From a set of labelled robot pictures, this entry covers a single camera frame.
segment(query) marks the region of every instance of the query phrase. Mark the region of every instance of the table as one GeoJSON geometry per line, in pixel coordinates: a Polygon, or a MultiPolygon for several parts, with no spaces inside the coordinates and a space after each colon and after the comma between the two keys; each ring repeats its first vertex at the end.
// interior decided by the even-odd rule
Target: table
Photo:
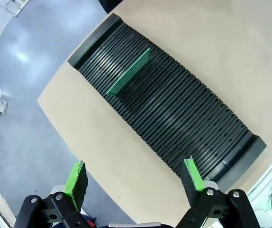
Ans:
{"type": "MultiPolygon", "coordinates": [[[[125,0],[114,13],[196,75],[264,140],[267,148],[232,186],[248,191],[272,162],[272,2],[125,0]]],[[[179,178],[67,61],[38,102],[133,220],[177,224],[188,208],[179,178]],[[71,110],[69,119],[63,108],[71,110]]]]}

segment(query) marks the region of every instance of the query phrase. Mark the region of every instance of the screw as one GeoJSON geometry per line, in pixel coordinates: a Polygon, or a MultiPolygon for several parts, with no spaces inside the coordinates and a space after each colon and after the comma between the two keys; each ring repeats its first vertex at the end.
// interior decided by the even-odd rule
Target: screw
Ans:
{"type": "Polygon", "coordinates": [[[236,198],[238,198],[238,197],[239,197],[239,192],[234,191],[234,192],[233,192],[233,196],[236,197],[236,198]]]}
{"type": "Polygon", "coordinates": [[[214,194],[213,190],[211,190],[211,189],[208,189],[206,193],[209,196],[212,196],[214,194]]]}
{"type": "Polygon", "coordinates": [[[58,194],[58,195],[56,195],[56,200],[60,200],[60,199],[62,199],[62,197],[63,197],[62,194],[58,194]]]}

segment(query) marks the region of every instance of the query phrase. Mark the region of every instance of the shiny floor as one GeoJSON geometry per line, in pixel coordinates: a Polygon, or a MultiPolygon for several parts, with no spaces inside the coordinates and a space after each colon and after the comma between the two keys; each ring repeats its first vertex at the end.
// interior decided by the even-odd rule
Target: shiny floor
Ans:
{"type": "MultiPolygon", "coordinates": [[[[0,89],[8,101],[0,117],[0,193],[15,215],[27,195],[44,198],[65,184],[77,161],[37,98],[105,16],[98,0],[31,0],[0,36],[0,89]]],[[[90,174],[83,208],[99,225],[132,223],[90,174]]]]}

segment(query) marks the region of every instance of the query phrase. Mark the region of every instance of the black plastic edge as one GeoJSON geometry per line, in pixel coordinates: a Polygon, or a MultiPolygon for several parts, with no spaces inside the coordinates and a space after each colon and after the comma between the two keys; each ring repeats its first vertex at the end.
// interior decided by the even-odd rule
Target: black plastic edge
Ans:
{"type": "Polygon", "coordinates": [[[90,56],[92,52],[96,50],[96,44],[100,44],[108,37],[109,33],[112,33],[122,23],[124,22],[118,15],[114,13],[111,14],[74,52],[69,58],[68,63],[75,69],[78,69],[80,67],[79,62],[83,58],[86,58],[86,56],[90,56]]]}
{"type": "Polygon", "coordinates": [[[265,149],[266,144],[263,140],[257,135],[254,135],[254,137],[254,142],[247,148],[244,155],[228,170],[226,175],[217,182],[221,191],[225,192],[230,189],[265,149]]]}

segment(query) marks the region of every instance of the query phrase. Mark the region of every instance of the black slotted rack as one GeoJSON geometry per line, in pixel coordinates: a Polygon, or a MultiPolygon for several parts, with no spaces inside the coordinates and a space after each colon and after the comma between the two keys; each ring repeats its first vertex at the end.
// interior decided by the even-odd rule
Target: black slotted rack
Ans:
{"type": "Polygon", "coordinates": [[[115,14],[68,62],[178,176],[192,156],[202,178],[226,190],[266,146],[200,80],[115,14]],[[152,60],[119,96],[106,95],[148,48],[152,60]]]}

